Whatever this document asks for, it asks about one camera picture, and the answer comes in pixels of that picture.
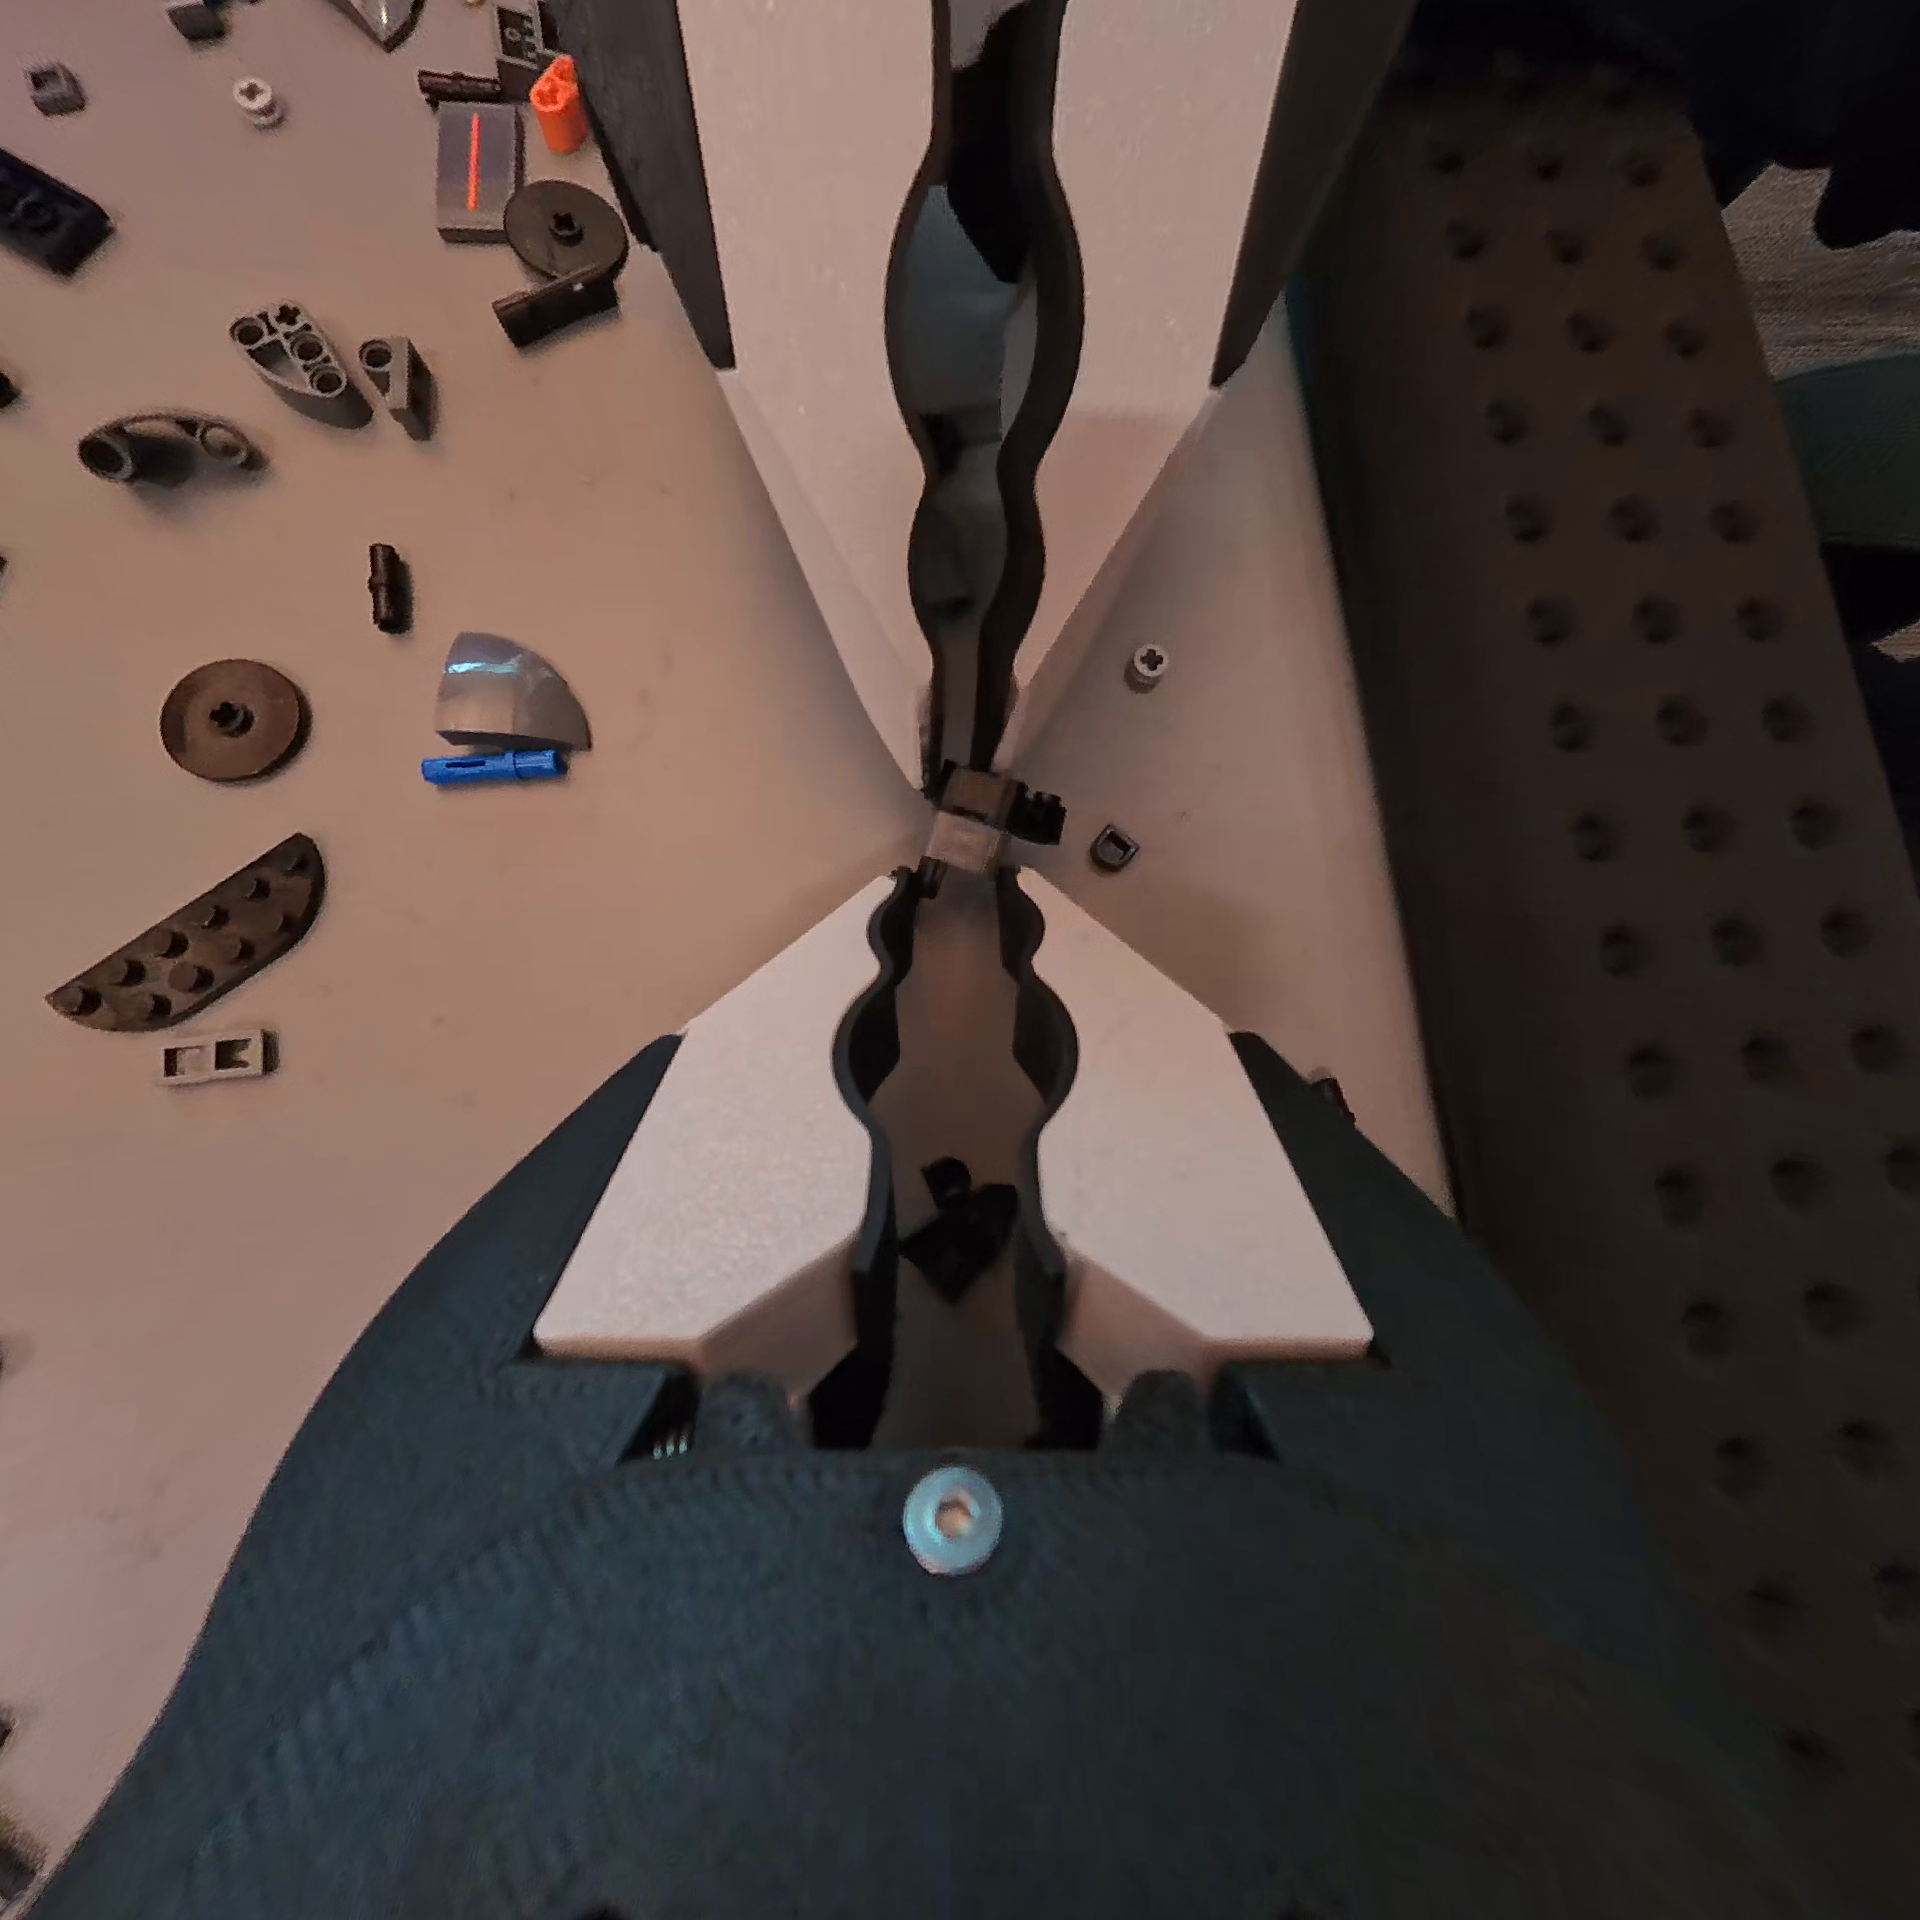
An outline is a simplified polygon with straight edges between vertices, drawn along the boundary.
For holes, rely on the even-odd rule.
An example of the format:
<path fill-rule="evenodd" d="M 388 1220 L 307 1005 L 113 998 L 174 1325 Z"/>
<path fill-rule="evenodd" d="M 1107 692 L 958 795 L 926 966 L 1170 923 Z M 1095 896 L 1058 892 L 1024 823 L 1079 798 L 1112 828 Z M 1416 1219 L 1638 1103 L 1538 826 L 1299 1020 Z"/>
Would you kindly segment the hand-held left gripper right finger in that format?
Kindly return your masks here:
<path fill-rule="evenodd" d="M 1375 1325 L 1232 1031 L 1038 876 L 998 876 L 1015 1062 L 1015 1310 L 1046 1446 L 1088 1448 L 1145 1376 L 1345 1362 Z"/>

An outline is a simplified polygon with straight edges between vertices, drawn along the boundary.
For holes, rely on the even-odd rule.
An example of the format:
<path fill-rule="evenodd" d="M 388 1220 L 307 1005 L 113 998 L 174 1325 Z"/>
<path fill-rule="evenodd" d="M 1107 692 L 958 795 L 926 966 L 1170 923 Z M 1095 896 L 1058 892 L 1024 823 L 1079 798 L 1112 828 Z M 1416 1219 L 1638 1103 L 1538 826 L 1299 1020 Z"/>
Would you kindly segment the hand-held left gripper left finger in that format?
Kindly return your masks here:
<path fill-rule="evenodd" d="M 921 886 L 871 879 L 692 1018 L 535 1320 L 539 1352 L 768 1376 L 874 1442 L 896 1356 L 896 1176 L 874 1098 Z"/>

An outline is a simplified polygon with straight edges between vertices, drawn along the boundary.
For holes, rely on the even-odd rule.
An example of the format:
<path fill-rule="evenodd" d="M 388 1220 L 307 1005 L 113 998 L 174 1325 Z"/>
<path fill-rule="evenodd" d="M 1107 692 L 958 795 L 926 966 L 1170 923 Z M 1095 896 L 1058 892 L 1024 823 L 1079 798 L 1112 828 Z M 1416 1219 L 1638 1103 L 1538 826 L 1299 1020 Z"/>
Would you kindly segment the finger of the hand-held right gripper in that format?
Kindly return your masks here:
<path fill-rule="evenodd" d="M 912 789 L 938 668 L 910 589 L 929 455 L 896 376 L 896 253 L 948 134 L 948 7 L 680 7 L 728 302 L 722 396 L 832 647 Z"/>
<path fill-rule="evenodd" d="M 1032 5 L 1014 187 L 1030 268 L 995 482 L 974 766 L 1043 732 L 1166 469 L 1208 416 L 1291 2 Z"/>

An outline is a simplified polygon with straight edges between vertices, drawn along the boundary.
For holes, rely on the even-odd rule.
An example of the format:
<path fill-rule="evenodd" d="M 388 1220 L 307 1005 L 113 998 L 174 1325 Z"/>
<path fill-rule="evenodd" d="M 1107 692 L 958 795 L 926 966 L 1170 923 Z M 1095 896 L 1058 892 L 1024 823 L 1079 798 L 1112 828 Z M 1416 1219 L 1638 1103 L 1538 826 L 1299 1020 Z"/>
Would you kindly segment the person's right forearm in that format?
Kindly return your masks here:
<path fill-rule="evenodd" d="M 1784 167 L 1825 173 L 1827 248 L 1919 230 L 1915 2 L 1716 5 L 1688 91 L 1722 205 Z"/>

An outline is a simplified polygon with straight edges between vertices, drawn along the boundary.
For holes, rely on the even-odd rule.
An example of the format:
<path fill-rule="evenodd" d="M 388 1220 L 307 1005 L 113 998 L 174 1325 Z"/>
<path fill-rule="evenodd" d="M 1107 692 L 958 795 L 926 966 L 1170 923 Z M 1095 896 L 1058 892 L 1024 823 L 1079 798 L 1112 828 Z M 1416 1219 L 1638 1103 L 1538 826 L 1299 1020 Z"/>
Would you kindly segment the small black lego wheel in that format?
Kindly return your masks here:
<path fill-rule="evenodd" d="M 504 207 L 504 234 L 522 268 L 545 280 L 614 279 L 631 252 L 618 205 L 562 179 L 522 182 Z"/>

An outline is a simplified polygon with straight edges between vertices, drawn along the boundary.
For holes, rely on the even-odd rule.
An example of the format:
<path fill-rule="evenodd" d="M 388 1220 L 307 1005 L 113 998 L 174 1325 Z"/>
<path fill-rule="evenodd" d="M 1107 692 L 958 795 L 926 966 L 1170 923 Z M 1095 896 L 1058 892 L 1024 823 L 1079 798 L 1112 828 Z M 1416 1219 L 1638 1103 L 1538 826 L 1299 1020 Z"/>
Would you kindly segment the black clawed lego piece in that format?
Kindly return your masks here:
<path fill-rule="evenodd" d="M 497 324 L 519 352 L 535 349 L 614 310 L 618 310 L 618 277 L 611 272 L 558 277 L 492 302 Z"/>

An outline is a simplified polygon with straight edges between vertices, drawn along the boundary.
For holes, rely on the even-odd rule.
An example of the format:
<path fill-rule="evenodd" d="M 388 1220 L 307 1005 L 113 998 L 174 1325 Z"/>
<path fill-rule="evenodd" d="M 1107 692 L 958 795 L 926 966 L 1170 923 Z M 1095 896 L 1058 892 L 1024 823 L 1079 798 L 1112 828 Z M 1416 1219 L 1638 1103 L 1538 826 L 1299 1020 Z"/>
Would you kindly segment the black lego connector cluster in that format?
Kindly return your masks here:
<path fill-rule="evenodd" d="M 1019 1219 L 1019 1192 L 1006 1182 L 974 1182 L 958 1157 L 940 1157 L 921 1168 L 932 1214 L 902 1237 L 902 1259 L 946 1304 L 958 1304 L 998 1264 Z"/>

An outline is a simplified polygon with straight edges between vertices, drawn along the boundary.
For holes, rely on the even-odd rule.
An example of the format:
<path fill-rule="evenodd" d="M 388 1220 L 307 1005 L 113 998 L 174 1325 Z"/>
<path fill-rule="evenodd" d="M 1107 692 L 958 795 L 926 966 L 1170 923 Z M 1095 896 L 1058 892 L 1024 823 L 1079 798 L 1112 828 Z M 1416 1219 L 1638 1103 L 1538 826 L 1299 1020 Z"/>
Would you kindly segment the small grey lego connector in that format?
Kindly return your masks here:
<path fill-rule="evenodd" d="M 417 444 L 430 444 L 440 422 L 440 391 L 430 366 L 409 335 L 367 338 L 359 366 L 388 416 Z"/>

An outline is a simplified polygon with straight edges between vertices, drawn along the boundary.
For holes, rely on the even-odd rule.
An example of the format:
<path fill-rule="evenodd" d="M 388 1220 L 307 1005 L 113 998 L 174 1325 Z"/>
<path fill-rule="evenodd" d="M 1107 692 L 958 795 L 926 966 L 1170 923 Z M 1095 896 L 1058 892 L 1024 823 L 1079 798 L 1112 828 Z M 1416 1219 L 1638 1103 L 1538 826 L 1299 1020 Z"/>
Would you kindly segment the curved grey-blue lego slope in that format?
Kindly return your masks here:
<path fill-rule="evenodd" d="M 587 714 L 562 672 L 539 652 L 484 630 L 462 630 L 449 647 L 434 728 L 456 748 L 592 748 Z"/>

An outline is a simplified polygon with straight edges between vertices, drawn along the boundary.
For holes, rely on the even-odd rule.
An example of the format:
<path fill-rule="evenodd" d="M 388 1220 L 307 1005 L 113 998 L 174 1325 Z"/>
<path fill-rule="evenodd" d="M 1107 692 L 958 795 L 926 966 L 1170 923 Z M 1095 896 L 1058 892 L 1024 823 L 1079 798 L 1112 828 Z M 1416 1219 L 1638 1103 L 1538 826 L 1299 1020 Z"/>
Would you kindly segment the grey curved lego pin piece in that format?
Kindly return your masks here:
<path fill-rule="evenodd" d="M 146 408 L 95 426 L 79 442 L 81 467 L 111 485 L 174 488 L 208 474 L 263 474 L 270 456 L 224 416 Z"/>

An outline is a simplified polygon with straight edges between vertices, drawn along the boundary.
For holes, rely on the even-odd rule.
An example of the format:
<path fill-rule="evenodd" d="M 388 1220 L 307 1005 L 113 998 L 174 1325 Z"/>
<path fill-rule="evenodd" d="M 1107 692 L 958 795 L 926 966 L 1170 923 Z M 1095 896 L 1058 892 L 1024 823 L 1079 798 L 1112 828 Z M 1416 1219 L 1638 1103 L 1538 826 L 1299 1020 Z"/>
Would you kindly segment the dark half-round lego plate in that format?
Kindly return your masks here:
<path fill-rule="evenodd" d="M 320 843 L 295 832 L 47 995 L 71 1024 L 154 1035 L 199 1018 L 299 947 L 327 892 Z"/>

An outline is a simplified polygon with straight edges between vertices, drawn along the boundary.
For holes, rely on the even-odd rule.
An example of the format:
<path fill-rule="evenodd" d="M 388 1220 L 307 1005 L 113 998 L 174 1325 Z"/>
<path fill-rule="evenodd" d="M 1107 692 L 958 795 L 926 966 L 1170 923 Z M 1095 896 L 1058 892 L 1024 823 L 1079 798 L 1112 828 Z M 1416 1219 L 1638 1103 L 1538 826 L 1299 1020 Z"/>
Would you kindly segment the long black lego plate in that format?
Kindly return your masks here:
<path fill-rule="evenodd" d="M 11 150 L 3 167 L 3 248 L 34 268 L 74 279 L 113 237 L 113 214 L 79 187 Z"/>

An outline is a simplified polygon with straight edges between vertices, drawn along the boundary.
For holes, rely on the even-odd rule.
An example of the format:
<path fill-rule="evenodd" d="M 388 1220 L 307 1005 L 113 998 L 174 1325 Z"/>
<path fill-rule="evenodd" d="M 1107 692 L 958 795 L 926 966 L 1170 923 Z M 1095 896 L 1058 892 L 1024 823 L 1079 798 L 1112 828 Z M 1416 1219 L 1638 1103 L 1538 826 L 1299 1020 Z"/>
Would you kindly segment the round dark lego dish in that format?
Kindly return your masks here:
<path fill-rule="evenodd" d="M 222 659 L 193 668 L 161 704 L 169 760 L 211 783 L 250 783 L 299 754 L 311 727 L 305 691 L 276 668 Z"/>

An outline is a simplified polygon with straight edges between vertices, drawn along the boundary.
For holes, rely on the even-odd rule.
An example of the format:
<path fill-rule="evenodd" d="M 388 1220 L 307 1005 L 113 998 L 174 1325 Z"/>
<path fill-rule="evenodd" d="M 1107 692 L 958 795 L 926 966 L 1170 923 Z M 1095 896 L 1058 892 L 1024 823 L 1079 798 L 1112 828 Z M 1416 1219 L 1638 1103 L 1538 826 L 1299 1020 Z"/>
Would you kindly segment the short red-striped grey tile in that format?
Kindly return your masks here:
<path fill-rule="evenodd" d="M 500 245 L 524 180 L 524 123 L 513 103 L 436 107 L 436 230 L 449 245 Z"/>

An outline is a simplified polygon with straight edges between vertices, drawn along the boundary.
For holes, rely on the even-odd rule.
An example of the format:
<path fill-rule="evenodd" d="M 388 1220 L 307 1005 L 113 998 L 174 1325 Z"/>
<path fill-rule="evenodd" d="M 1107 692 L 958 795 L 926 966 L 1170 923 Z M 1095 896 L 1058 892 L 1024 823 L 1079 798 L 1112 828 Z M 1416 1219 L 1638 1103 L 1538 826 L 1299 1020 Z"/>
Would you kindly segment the black dotted chair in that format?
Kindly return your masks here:
<path fill-rule="evenodd" d="M 1458 1212 L 1915 1915 L 1914 874 L 1675 91 L 1419 18 L 1288 300 Z"/>

